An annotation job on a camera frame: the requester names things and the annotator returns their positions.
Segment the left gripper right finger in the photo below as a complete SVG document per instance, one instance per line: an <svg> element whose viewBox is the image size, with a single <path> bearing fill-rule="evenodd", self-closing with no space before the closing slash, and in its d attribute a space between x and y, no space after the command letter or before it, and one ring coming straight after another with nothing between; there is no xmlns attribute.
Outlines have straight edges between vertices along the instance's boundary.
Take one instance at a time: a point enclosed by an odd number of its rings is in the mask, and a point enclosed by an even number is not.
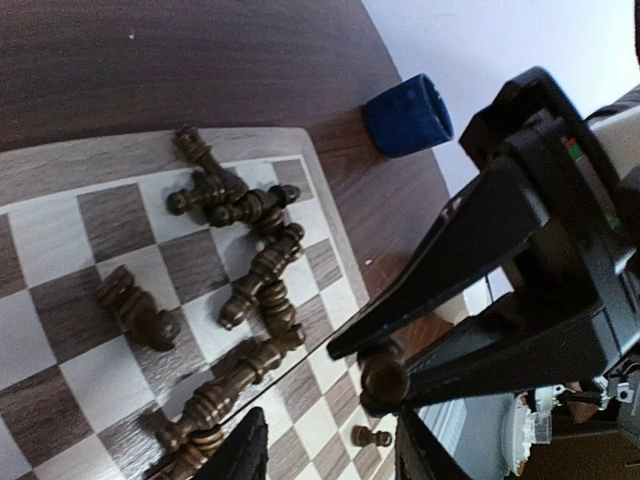
<svg viewBox="0 0 640 480"><path fill-rule="evenodd" d="M395 478L399 480L471 480L412 409L397 415Z"/></svg>

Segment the dark pawn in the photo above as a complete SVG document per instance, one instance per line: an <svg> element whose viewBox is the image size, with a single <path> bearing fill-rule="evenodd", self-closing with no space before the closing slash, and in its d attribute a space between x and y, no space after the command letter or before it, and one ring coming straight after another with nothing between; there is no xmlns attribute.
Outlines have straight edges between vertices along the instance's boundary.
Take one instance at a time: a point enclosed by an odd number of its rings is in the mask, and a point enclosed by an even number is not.
<svg viewBox="0 0 640 480"><path fill-rule="evenodd" d="M360 404L373 417L395 412L406 398L410 378L403 350L395 342L376 344L357 355L361 370Z"/></svg>
<svg viewBox="0 0 640 480"><path fill-rule="evenodd" d="M392 441L393 436L388 431L372 431L364 425L356 425L351 430L351 442L356 447L390 447Z"/></svg>

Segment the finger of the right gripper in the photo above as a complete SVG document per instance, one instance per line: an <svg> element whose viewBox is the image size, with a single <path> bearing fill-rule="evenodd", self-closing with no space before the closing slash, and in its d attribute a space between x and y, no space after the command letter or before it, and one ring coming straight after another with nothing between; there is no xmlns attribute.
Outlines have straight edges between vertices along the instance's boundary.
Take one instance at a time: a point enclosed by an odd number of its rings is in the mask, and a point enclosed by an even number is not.
<svg viewBox="0 0 640 480"><path fill-rule="evenodd" d="M620 356L597 304L503 304L463 321L413 356L403 403L432 405L586 380Z"/></svg>

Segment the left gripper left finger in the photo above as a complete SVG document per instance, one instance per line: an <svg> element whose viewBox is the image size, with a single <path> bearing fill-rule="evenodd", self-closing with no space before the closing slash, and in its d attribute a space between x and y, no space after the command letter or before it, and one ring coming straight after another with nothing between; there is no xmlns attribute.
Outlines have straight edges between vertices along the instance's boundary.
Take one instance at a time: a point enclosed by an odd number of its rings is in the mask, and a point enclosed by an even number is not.
<svg viewBox="0 0 640 480"><path fill-rule="evenodd" d="M261 407L253 407L193 480L265 480L269 428Z"/></svg>

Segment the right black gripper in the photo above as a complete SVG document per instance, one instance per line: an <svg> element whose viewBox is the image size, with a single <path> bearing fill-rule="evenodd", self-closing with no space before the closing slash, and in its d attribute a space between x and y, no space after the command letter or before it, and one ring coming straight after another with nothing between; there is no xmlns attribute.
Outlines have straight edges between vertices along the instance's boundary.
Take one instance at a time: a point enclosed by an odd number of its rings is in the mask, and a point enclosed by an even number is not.
<svg viewBox="0 0 640 480"><path fill-rule="evenodd" d="M507 265L514 290L490 308L597 304L621 359L639 338L634 289L616 269L632 247L610 225L569 141L613 178L595 136L545 70L507 82L461 137L481 174L447 202L392 285L328 343L330 358L364 351Z"/></svg>

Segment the wooden chess board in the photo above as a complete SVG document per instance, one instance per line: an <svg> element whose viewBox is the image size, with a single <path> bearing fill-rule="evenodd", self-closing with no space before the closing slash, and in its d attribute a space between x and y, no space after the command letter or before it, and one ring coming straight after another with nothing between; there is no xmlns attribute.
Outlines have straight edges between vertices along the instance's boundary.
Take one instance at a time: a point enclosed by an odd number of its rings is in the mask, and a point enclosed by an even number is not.
<svg viewBox="0 0 640 480"><path fill-rule="evenodd" d="M358 402L354 360L331 336L368 294L309 135L203 129L218 163L251 189L299 188L285 221L302 255L281 279L305 331L221 423L253 407L268 427L271 479L384 479L389 447L356 447L356 425L393 430ZM1 475L5 479L161 479L156 433L203 383L269 334L259 313L216 317L263 243L252 227L175 216L169 194L196 165L160 131L53 143L1 156Z"/></svg>

